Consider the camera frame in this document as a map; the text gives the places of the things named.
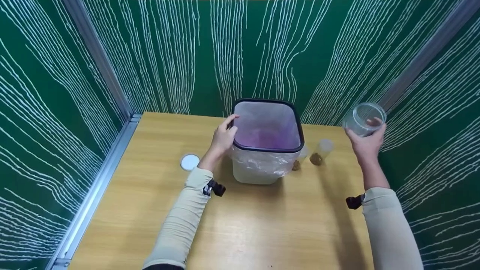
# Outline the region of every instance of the green wall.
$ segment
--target green wall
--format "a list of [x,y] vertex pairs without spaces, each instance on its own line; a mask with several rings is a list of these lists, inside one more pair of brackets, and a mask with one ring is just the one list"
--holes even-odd
[[480,269],[480,12],[388,117],[382,167],[425,269]]
[[123,120],[61,0],[0,0],[0,269],[44,269]]
[[84,0],[137,113],[278,98],[315,124],[379,101],[457,2]]

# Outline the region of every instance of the clear plastic jar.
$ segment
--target clear plastic jar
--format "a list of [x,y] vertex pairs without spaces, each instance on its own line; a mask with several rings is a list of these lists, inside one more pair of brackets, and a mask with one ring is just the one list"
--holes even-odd
[[383,108],[371,102],[360,103],[343,119],[342,127],[348,128],[360,137],[371,135],[387,120]]

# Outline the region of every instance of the person's left hand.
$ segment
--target person's left hand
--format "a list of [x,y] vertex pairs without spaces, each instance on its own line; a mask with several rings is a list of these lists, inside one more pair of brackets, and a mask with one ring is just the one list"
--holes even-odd
[[228,128],[228,124],[239,117],[240,116],[238,114],[232,114],[215,129],[212,138],[212,144],[208,150],[212,155],[221,157],[230,149],[238,128],[236,126]]
[[198,168],[213,172],[217,162],[232,146],[233,138],[238,130],[236,126],[228,128],[228,124],[230,124],[233,119],[239,117],[240,116],[238,114],[232,114],[215,129],[215,132],[213,133],[212,144],[200,160],[200,163],[197,166]]

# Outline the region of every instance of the brown liquid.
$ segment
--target brown liquid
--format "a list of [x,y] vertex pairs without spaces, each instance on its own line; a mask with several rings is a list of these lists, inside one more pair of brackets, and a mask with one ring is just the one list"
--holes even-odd
[[323,161],[322,156],[320,156],[318,153],[313,153],[310,156],[310,162],[313,165],[320,166],[322,164],[322,161]]
[[300,162],[298,160],[296,160],[294,163],[293,163],[293,168],[292,168],[292,171],[298,171],[300,170]]

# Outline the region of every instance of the hand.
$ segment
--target hand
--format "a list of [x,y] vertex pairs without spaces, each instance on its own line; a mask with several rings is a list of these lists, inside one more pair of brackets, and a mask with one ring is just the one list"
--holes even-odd
[[382,143],[384,142],[384,133],[386,128],[387,125],[383,123],[380,129],[376,130],[372,135],[367,137],[360,137],[350,129],[345,129],[345,133],[352,142],[352,148],[355,152],[355,155],[357,156],[359,163],[364,161],[377,160],[378,151],[380,150],[380,146],[382,146]]
[[240,116],[238,114],[232,114],[215,129],[215,132],[213,133],[212,144],[208,150],[209,152],[218,156],[223,156],[230,149],[238,128],[233,126],[229,129],[228,124],[239,117]]
[[233,144],[233,138],[237,133],[238,128],[233,126],[228,128],[228,124],[234,119],[239,118],[238,114],[228,116],[223,123],[221,123],[213,134],[212,144],[207,150],[202,160],[198,164],[198,168],[213,171],[218,160],[230,149]]

